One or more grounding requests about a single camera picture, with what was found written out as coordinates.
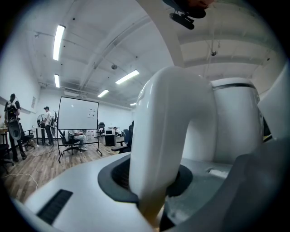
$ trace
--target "wooden floor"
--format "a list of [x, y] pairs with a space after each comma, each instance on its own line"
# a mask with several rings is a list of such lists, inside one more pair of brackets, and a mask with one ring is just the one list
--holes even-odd
[[[28, 148], [26, 152], [26, 160], [22, 160], [20, 152], [18, 151], [19, 162], [15, 163], [14, 166], [7, 164], [6, 168], [9, 174], [30, 174], [35, 181], [38, 183], [38, 188], [61, 174], [63, 171], [86, 162], [93, 160], [102, 159], [110, 155], [116, 155], [116, 152], [111, 151], [112, 147], [104, 146], [104, 138], [100, 138], [100, 153], [96, 152], [97, 144], [88, 144], [88, 150], [79, 152], [74, 150], [72, 155], [71, 151], [65, 152], [61, 159], [61, 163], [58, 163], [58, 146], [55, 142], [55, 146], [39, 146], [33, 149]], [[7, 188], [8, 193], [11, 197], [18, 199], [20, 202], [25, 202], [27, 197], [36, 190], [36, 183], [29, 175], [10, 175], [5, 177], [7, 174], [1, 168], [1, 178]]]

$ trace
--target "whiteboard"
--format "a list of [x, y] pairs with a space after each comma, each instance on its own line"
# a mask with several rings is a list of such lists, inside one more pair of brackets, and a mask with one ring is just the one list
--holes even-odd
[[96, 130], [99, 103], [61, 97], [58, 111], [58, 128], [61, 130]]

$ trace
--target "linear light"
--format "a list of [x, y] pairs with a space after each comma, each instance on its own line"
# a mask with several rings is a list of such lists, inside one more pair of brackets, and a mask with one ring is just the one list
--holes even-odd
[[56, 86], [57, 88], [59, 88], [59, 75], [55, 74], [55, 75], [54, 75], [54, 80], [55, 80], [55, 86]]
[[54, 38], [54, 46], [53, 46], [53, 59], [54, 60], [58, 60], [59, 48], [60, 48], [60, 43], [62, 41], [62, 36], [63, 36], [64, 30], [65, 30], [65, 27], [61, 26], [61, 25], [58, 25], [58, 27], [56, 29], [56, 34], [55, 34], [55, 38]]
[[136, 75], [138, 75], [139, 72], [137, 70], [129, 73], [128, 75], [122, 77], [119, 81], [116, 81], [116, 84], [120, 85], [121, 83], [125, 82], [126, 80], [130, 79], [131, 77], [134, 77]]
[[109, 90], [104, 90], [103, 92], [101, 92], [99, 95], [98, 95], [98, 97], [102, 97], [102, 96], [104, 96], [106, 93], [108, 93], [109, 92]]

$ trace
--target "black pants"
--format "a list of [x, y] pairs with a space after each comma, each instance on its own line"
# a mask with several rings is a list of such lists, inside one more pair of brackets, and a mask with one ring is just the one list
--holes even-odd
[[[10, 140], [11, 149], [12, 149], [12, 153], [13, 153], [13, 159], [16, 159], [18, 154], [17, 154], [17, 150], [15, 148], [15, 140], [12, 138], [10, 133], [9, 133], [9, 140]], [[18, 143], [19, 150], [21, 152], [21, 156], [24, 157], [25, 153], [23, 151], [23, 146], [21, 144], [21, 140], [17, 140], [17, 143]]]
[[45, 131], [46, 131], [46, 134], [47, 134], [47, 138], [48, 138], [49, 144], [53, 145], [53, 135], [51, 134], [49, 125], [45, 126]]

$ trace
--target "white curved tube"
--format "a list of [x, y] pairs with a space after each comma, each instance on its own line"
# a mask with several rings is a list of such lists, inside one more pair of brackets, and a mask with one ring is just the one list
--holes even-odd
[[183, 68], [158, 71], [138, 97], [129, 174], [149, 222], [176, 178], [190, 121], [196, 128], [192, 152], [213, 158], [217, 116], [211, 84]]

